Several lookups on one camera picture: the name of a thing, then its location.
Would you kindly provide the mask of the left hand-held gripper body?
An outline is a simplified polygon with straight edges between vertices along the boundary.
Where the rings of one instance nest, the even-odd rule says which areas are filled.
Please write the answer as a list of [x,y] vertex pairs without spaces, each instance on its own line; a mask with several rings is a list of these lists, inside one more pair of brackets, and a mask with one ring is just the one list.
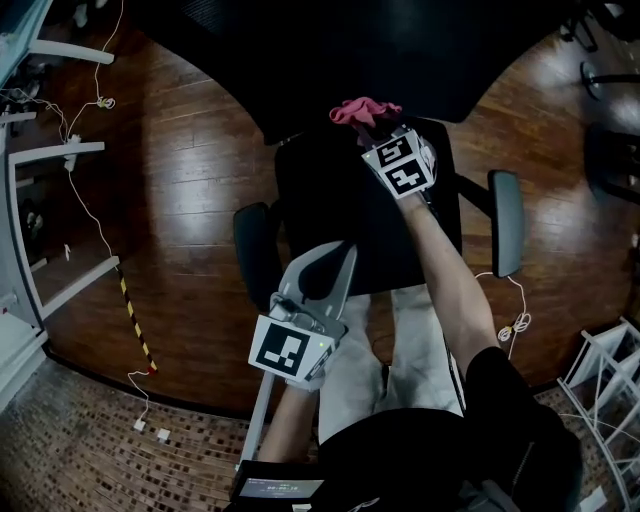
[[268,314],[258,317],[249,364],[306,391],[320,389],[325,366],[347,327],[280,294]]

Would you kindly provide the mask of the white desk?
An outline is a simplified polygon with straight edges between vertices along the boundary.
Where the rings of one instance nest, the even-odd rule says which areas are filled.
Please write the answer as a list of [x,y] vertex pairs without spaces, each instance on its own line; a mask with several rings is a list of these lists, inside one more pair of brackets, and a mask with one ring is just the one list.
[[53,0],[0,0],[0,71],[11,72],[30,54],[113,63],[114,56],[104,50],[40,39],[52,3]]

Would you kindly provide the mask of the white paper sheet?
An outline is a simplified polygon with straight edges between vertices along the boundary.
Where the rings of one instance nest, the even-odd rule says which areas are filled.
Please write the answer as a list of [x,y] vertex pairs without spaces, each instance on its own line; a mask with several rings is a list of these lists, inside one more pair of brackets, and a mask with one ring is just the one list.
[[579,512],[601,512],[607,503],[603,488],[598,486],[580,502]]

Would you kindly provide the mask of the pink cloth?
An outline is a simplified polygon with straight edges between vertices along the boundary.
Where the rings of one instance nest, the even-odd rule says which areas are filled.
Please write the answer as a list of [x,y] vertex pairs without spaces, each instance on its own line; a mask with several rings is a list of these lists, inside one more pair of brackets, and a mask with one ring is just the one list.
[[333,108],[329,118],[334,124],[353,128],[358,133],[358,144],[371,149],[391,137],[401,124],[402,111],[399,105],[360,97]]

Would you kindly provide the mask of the person's grey trousers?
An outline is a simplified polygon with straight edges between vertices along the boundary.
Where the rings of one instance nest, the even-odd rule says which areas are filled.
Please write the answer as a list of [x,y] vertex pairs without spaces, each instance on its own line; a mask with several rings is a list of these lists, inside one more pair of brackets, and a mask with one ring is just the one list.
[[395,342],[387,381],[366,334],[371,298],[353,296],[341,321],[348,332],[324,366],[319,441],[375,413],[394,409],[443,410],[460,416],[440,322],[428,290],[418,285],[391,292]]

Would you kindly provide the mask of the person's right forearm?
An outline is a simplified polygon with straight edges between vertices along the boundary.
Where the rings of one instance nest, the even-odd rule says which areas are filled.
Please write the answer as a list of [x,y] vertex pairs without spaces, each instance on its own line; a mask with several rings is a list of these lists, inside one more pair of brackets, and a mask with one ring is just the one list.
[[497,337],[480,284],[419,194],[397,201],[414,240],[445,341],[462,373]]

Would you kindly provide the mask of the black tablet device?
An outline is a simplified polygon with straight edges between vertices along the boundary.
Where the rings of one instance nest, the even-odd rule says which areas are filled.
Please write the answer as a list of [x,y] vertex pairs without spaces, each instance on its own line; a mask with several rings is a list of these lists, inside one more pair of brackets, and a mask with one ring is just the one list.
[[316,465],[244,460],[238,468],[231,498],[309,499],[324,481],[322,470]]

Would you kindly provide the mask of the black coat rack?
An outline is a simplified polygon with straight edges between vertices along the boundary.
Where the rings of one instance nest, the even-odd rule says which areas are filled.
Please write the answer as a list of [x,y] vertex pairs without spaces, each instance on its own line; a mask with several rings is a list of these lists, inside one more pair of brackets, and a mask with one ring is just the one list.
[[609,84],[640,84],[640,73],[633,74],[598,74],[587,61],[580,64],[580,78],[588,95],[599,101],[603,95],[603,86]]

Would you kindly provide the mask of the white desk frame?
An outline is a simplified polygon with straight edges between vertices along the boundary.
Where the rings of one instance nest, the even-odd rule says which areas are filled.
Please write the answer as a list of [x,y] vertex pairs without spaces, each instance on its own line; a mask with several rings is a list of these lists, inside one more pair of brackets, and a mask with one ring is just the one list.
[[120,260],[111,256],[81,275],[44,303],[37,291],[23,240],[17,200],[16,167],[68,155],[95,153],[102,142],[70,143],[9,153],[0,141],[0,295],[8,296],[8,312],[42,329],[44,320],[93,282],[115,269]]

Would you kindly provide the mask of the white metal rack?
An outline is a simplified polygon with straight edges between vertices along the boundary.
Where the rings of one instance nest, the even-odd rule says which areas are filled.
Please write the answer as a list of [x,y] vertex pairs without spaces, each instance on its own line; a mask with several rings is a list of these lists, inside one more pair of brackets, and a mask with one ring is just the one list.
[[640,329],[631,321],[584,343],[558,384],[601,449],[619,489],[623,510],[640,512]]

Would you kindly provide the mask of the person's black shirt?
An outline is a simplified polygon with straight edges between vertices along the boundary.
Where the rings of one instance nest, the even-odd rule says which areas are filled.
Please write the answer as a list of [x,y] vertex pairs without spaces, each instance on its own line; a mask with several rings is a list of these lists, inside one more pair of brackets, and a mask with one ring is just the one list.
[[521,512],[574,512],[580,442],[501,349],[474,357],[464,391],[462,416],[389,410],[323,442],[312,512],[455,512],[485,495]]

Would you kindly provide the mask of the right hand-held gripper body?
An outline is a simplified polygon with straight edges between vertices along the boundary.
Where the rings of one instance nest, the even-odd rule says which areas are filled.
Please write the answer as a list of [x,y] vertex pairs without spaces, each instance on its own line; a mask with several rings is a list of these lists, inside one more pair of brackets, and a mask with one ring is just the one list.
[[396,129],[387,142],[374,145],[362,159],[395,199],[422,193],[437,179],[434,146],[407,126]]

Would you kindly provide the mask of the person's left forearm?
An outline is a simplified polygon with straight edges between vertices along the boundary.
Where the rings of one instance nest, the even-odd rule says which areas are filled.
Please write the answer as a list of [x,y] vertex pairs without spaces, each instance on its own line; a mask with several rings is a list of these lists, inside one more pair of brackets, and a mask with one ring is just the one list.
[[306,460],[318,400],[318,391],[286,387],[258,452],[260,462]]

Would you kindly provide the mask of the white metal bar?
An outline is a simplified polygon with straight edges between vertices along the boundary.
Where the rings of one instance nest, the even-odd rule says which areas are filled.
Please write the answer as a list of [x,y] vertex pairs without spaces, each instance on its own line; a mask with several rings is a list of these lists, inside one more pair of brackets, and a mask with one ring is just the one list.
[[252,412],[249,428],[246,433],[244,446],[240,456],[240,462],[252,460],[258,449],[266,413],[269,407],[275,375],[269,372],[263,373],[263,378]]

